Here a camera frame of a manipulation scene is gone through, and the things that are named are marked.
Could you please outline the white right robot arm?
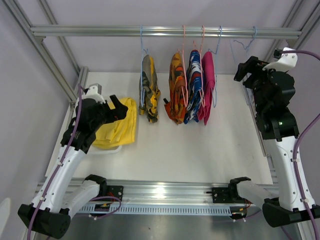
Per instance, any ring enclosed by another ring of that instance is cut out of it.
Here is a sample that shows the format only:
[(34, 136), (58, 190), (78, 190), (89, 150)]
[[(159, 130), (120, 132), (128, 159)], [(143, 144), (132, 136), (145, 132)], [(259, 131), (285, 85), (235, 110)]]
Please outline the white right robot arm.
[(302, 134), (288, 108), (296, 93), (295, 80), (288, 71), (297, 60), (292, 53), (271, 63), (251, 56), (238, 65), (234, 76), (235, 81), (252, 90), (255, 122), (277, 173), (278, 194), (248, 177), (238, 177), (230, 180), (227, 195), (233, 202), (245, 199), (259, 207), (273, 228), (320, 217), (320, 207), (309, 191), (300, 160), (298, 141)]

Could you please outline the olive yellow camouflage trousers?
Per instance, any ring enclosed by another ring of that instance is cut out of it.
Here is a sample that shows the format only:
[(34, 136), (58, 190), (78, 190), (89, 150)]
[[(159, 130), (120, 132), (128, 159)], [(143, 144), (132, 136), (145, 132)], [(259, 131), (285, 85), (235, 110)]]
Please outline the olive yellow camouflage trousers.
[(161, 91), (158, 87), (158, 77), (154, 59), (148, 54), (143, 59), (143, 86), (145, 99), (143, 107), (140, 105), (140, 79), (139, 79), (139, 115), (145, 115), (150, 123), (156, 123), (159, 119), (158, 102)]

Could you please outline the blue hanger of camouflage trousers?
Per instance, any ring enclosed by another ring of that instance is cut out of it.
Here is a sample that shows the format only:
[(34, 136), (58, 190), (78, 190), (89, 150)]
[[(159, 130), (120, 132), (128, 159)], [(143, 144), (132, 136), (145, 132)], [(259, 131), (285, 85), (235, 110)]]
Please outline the blue hanger of camouflage trousers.
[(143, 42), (143, 25), (140, 25), (140, 48), (141, 48), (141, 63), (140, 63), (140, 106), (143, 107), (146, 91), (143, 85), (143, 60), (149, 54), (149, 49), (144, 47)]

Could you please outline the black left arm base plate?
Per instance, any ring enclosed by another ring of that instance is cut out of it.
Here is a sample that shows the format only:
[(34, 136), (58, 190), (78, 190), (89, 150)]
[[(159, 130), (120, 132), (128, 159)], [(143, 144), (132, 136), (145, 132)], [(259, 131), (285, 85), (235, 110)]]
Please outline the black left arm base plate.
[(124, 187), (122, 185), (108, 185), (103, 190), (100, 191), (100, 197), (116, 197), (120, 200), (123, 199)]

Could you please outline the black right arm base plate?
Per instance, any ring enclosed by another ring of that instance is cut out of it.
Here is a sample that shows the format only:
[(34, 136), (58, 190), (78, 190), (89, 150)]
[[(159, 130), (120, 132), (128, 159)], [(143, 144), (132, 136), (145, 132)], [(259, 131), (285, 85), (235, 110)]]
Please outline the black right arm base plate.
[(245, 204), (247, 200), (240, 197), (238, 192), (230, 187), (212, 187), (212, 201), (214, 204)]

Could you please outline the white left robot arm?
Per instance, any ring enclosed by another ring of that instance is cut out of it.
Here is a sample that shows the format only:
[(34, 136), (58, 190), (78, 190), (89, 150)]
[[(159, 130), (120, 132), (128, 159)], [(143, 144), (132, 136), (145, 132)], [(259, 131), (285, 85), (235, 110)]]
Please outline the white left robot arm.
[(96, 139), (97, 130), (105, 124), (123, 120), (128, 107), (115, 96), (110, 99), (113, 108), (97, 94), (79, 95), (78, 104), (68, 128), (60, 142), (58, 157), (42, 188), (30, 204), (22, 204), (18, 216), (27, 227), (27, 238), (31, 232), (60, 239), (67, 232), (72, 218), (89, 201), (101, 201), (108, 195), (108, 184), (104, 177), (90, 174), (81, 186), (69, 197), (65, 197), (69, 183)]

